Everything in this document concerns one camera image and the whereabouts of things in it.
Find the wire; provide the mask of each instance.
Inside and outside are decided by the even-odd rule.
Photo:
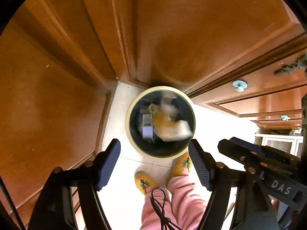
[[[163,199],[163,205],[161,205],[153,196],[153,191],[151,191],[151,198],[150,198],[150,202],[151,205],[153,206],[154,211],[156,212],[156,214],[158,215],[158,217],[160,218],[161,221],[161,230],[167,230],[167,227],[170,230],[175,230],[175,228],[173,228],[171,225],[173,225],[174,227],[176,227],[178,230],[181,230],[178,226],[176,226],[174,223],[171,222],[171,219],[168,217],[165,217],[165,211],[164,211],[164,206],[165,206],[165,201],[166,201],[166,194],[164,192],[163,189],[160,189],[164,194],[164,199]]]
[[[9,191],[7,191],[7,188],[5,187],[5,184],[4,184],[1,176],[0,176],[0,187],[1,187],[1,190],[2,190],[5,198],[7,199],[7,202],[10,205],[10,208],[11,208],[11,210],[13,212],[13,215],[15,216],[15,219],[16,219],[18,225],[19,225],[19,228],[21,230],[26,230],[26,228],[25,228],[24,224],[22,223],[21,218],[20,218],[20,216],[19,216],[19,214],[17,212],[17,209],[15,208],[15,205],[14,205],[14,203],[12,201],[12,198],[11,198],[11,196],[9,194]]]

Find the drawer knob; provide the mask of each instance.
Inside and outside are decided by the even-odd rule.
[[[281,115],[282,120],[284,121],[288,121],[289,119],[291,119],[290,117],[288,117],[287,115]]]
[[[243,92],[248,87],[248,84],[243,80],[235,80],[232,85],[237,92]]]

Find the trash bin rim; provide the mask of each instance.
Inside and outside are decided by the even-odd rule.
[[[136,105],[136,103],[142,98],[144,97],[145,95],[149,94],[149,93],[152,93],[152,92],[155,92],[155,91],[170,91],[170,92],[174,92],[175,94],[179,95],[181,98],[183,98],[187,103],[188,105],[190,106],[191,108],[191,112],[193,114],[193,118],[194,118],[194,128],[192,130],[192,137],[194,136],[194,133],[195,133],[195,129],[196,129],[196,120],[195,120],[195,114],[194,114],[194,110],[193,110],[193,102],[191,101],[191,99],[186,95],[184,94],[182,91],[176,89],[176,88],[173,88],[173,87],[170,87],[170,86],[156,86],[156,87],[152,87],[152,88],[149,88],[145,91],[143,91],[142,93],[140,93],[131,103],[131,105],[129,106],[129,109],[127,111],[127,114],[126,114],[126,118],[125,118],[125,131],[126,131],[126,134],[127,134],[127,137],[128,137],[128,140],[130,142],[130,144],[133,146],[133,148],[139,153],[141,154],[142,156],[144,157],[147,157],[147,158],[151,158],[151,159],[158,159],[158,160],[161,160],[161,159],[175,159],[181,155],[183,155],[183,153],[185,153],[187,150],[188,150],[188,144],[185,146],[185,148],[180,151],[179,153],[175,154],[175,155],[172,155],[172,156],[165,156],[165,157],[158,157],[158,156],[153,156],[153,155],[149,155],[148,153],[144,152],[143,150],[141,150],[137,145],[136,143],[134,142],[133,138],[132,138],[132,135],[131,135],[131,132],[130,132],[130,127],[129,127],[129,124],[130,124],[130,115],[132,113],[132,110],[134,108],[134,106]]]

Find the wooden door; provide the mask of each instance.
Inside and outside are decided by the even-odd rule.
[[[0,70],[0,175],[26,225],[53,168],[99,151],[117,80],[82,0],[26,0]]]
[[[121,81],[169,85],[190,97],[304,33],[282,0],[84,3]]]

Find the foot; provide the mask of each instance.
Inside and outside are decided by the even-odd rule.
[[[188,152],[178,157],[173,164],[171,179],[176,176],[188,176],[192,168],[192,161]]]
[[[159,184],[144,171],[135,174],[135,185],[144,195],[160,187]]]

